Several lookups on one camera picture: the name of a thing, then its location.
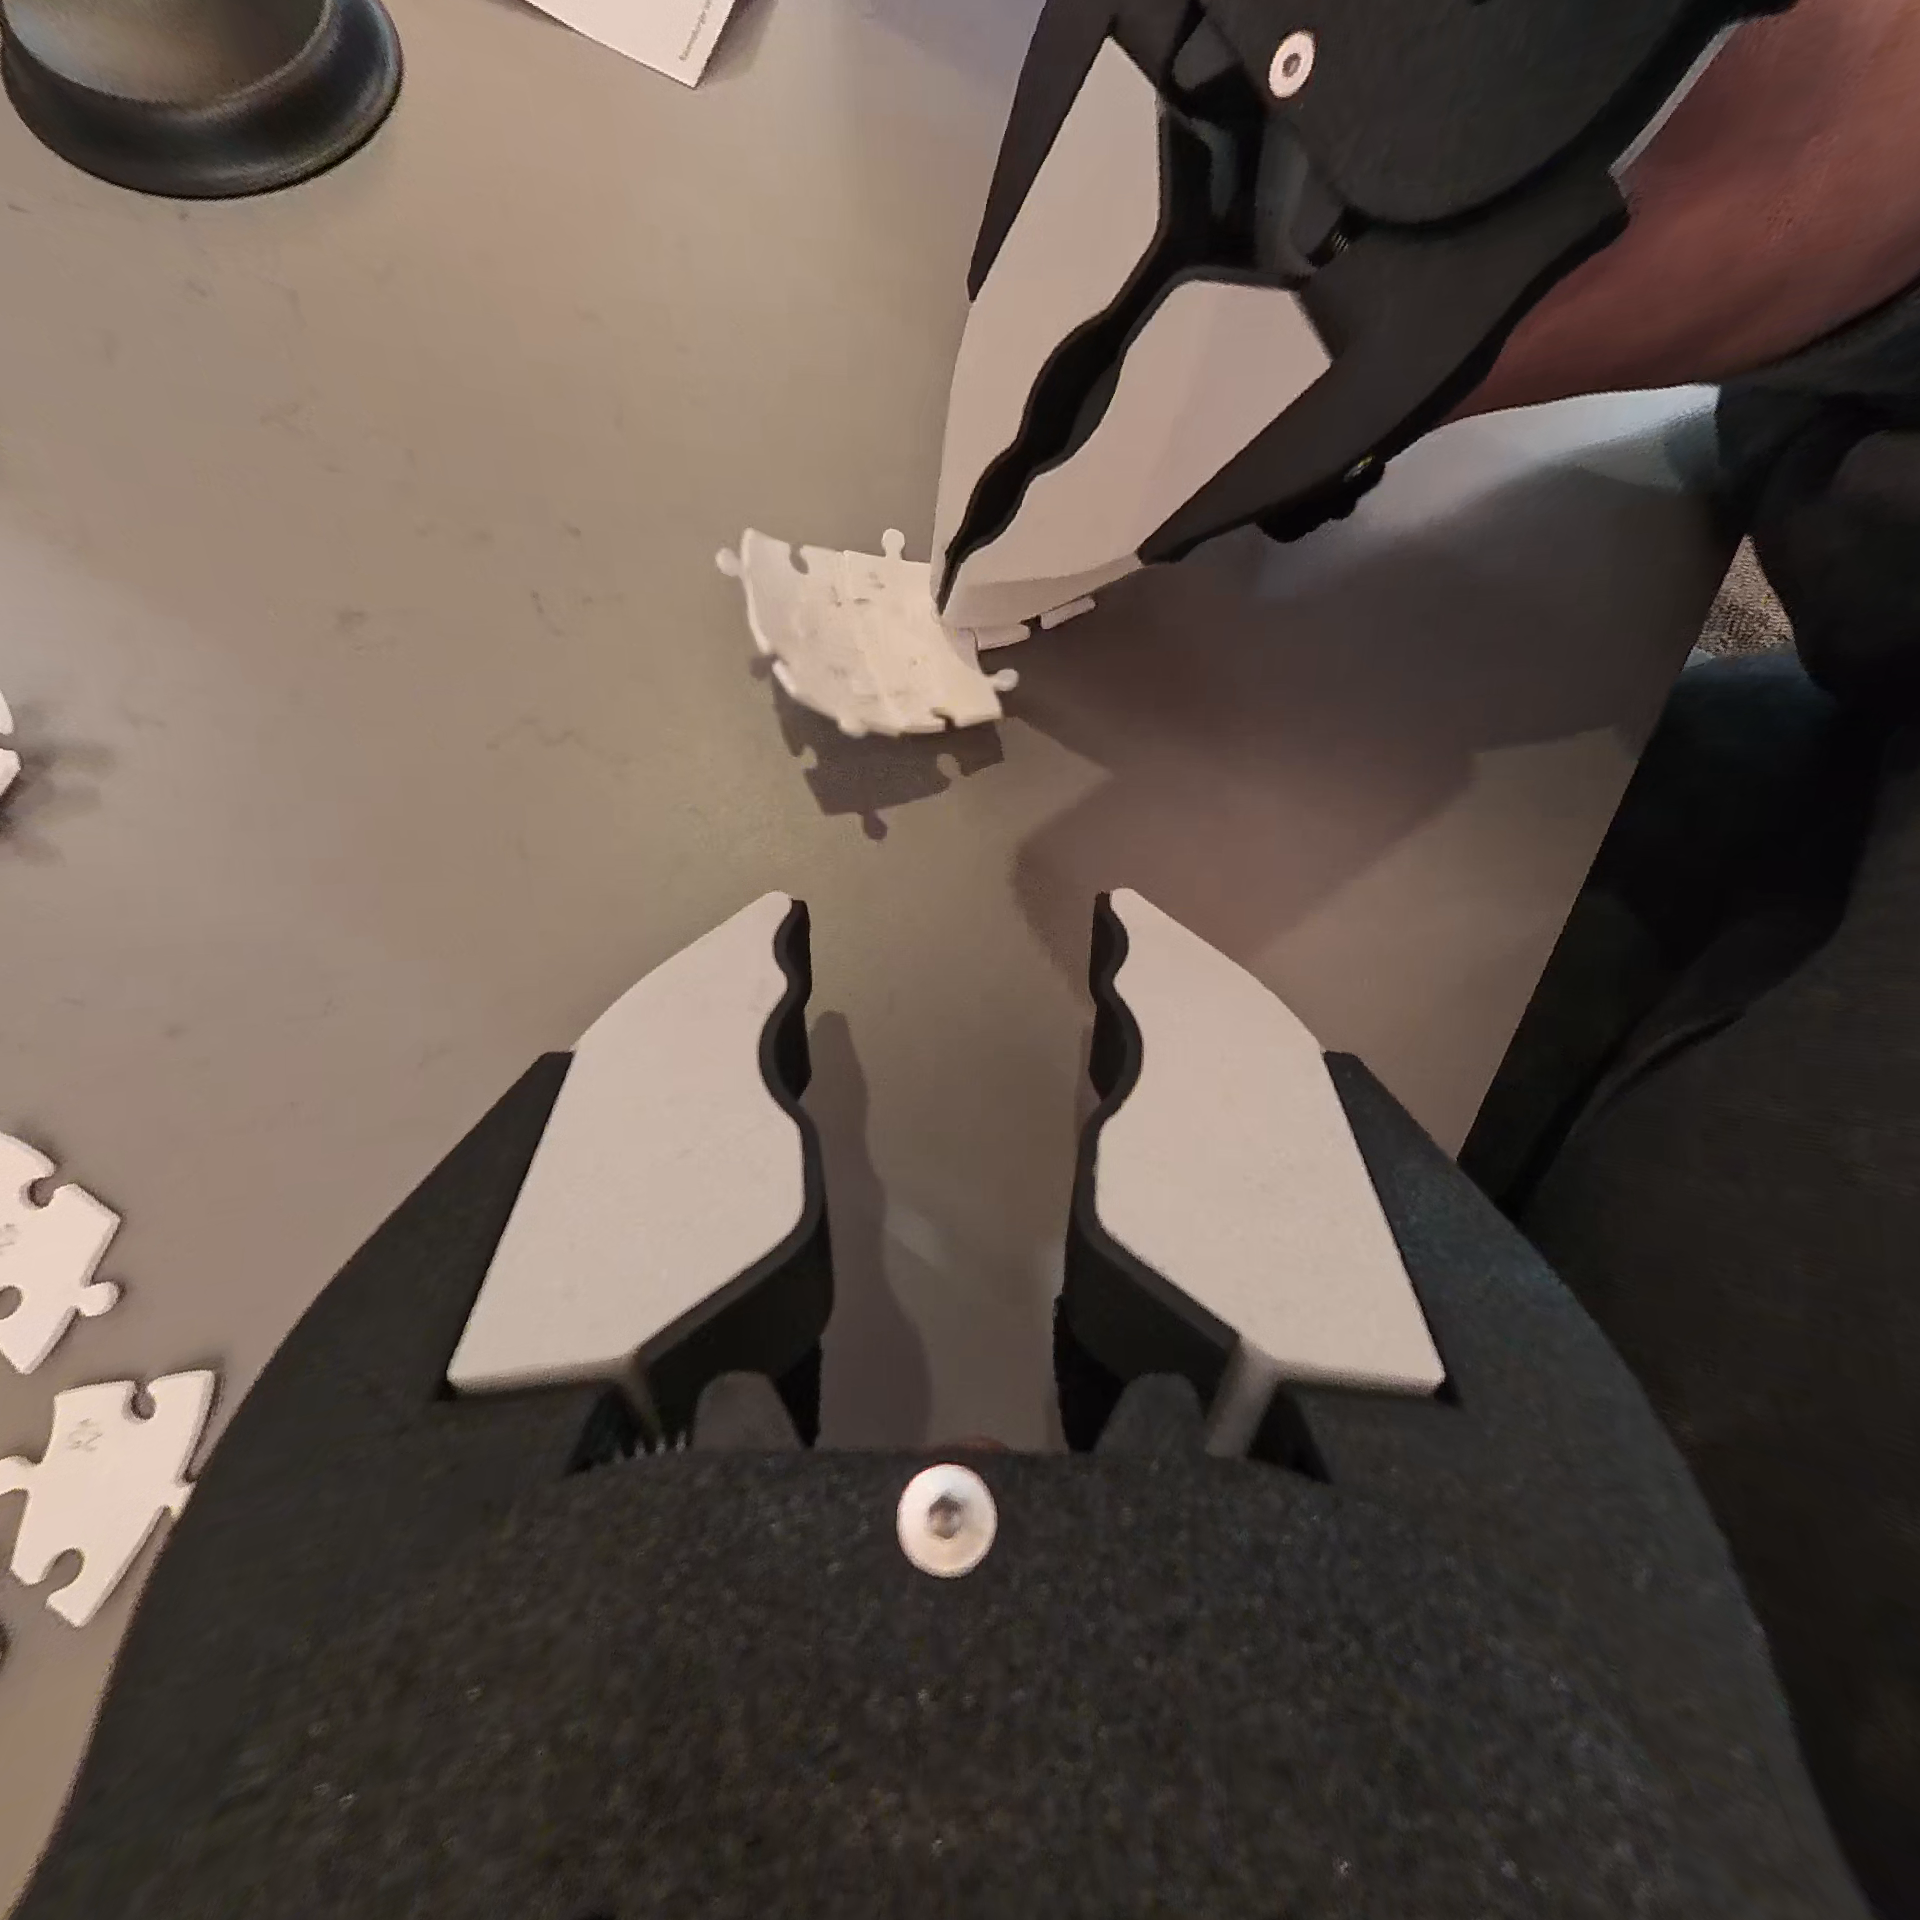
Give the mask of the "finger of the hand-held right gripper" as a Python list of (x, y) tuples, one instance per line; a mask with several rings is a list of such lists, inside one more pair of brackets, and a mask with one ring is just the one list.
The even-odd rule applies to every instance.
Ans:
[(1026, 479), (1010, 528), (954, 569), (950, 628), (1045, 620), (1138, 571), (1151, 535), (1326, 371), (1299, 290), (1173, 282), (1085, 440)]
[(1036, 46), (1026, 184), (994, 174), (937, 462), (932, 595), (943, 615), (1037, 615), (1138, 565), (1173, 511), (1162, 325), (1130, 360), (1130, 282), (1162, 234), (1162, 97), (1112, 37)]

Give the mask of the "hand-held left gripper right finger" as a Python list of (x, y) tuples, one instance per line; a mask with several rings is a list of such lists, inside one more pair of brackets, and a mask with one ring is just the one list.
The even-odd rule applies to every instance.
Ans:
[(1136, 887), (1092, 912), (1092, 1089), (1056, 1297), (1070, 1444), (1143, 1377), (1204, 1450), (1316, 1461), (1303, 1392), (1416, 1398), (1447, 1363), (1323, 1041)]

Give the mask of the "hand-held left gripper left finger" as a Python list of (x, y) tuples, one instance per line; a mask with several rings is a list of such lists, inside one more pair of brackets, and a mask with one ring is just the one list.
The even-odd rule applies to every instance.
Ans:
[(618, 1386), (644, 1428), (696, 1428), (710, 1382), (759, 1376), (821, 1428), (836, 1282), (808, 1000), (808, 904), (765, 891), (583, 1032), (452, 1349), (455, 1398)]

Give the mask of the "joined white puzzle section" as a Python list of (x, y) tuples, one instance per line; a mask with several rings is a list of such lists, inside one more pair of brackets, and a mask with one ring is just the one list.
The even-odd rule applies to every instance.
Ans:
[(716, 571), (744, 590), (744, 615), (772, 685), (846, 734), (932, 734), (1003, 719), (1019, 686), (994, 653), (1031, 628), (1096, 609), (1136, 560), (1056, 580), (989, 580), (981, 560), (933, 580), (889, 528), (878, 553), (787, 544), (744, 531), (716, 549)]

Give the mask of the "person's right forearm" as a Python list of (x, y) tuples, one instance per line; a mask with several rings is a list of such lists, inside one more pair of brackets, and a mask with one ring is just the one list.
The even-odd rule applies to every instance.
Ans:
[(1807, 346), (1915, 280), (1915, 107), (1836, 130), (1662, 130), (1629, 226), (1502, 342), (1456, 419), (1592, 392), (1721, 382)]

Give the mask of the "scattered loose puzzle pieces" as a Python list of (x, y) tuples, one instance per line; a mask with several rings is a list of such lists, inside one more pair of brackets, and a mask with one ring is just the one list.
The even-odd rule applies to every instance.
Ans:
[[(120, 1306), (105, 1275), (120, 1230), (57, 1156), (5, 1130), (5, 1376), (35, 1377), (67, 1334)], [(9, 1577), (57, 1620), (87, 1627), (183, 1515), (217, 1398), (217, 1368), (90, 1377), (57, 1388), (43, 1453), (5, 1457), (5, 1498), (24, 1503)]]

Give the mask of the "white printed instruction sheet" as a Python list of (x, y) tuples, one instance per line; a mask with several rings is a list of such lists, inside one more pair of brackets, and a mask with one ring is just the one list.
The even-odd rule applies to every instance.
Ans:
[(736, 5), (527, 5), (686, 88), (707, 77)]

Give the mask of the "black round desk grommet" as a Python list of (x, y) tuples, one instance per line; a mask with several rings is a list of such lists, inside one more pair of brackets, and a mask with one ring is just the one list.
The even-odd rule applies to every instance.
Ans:
[(236, 201), (326, 174), (401, 97), (385, 5), (5, 5), (5, 93), (95, 179)]

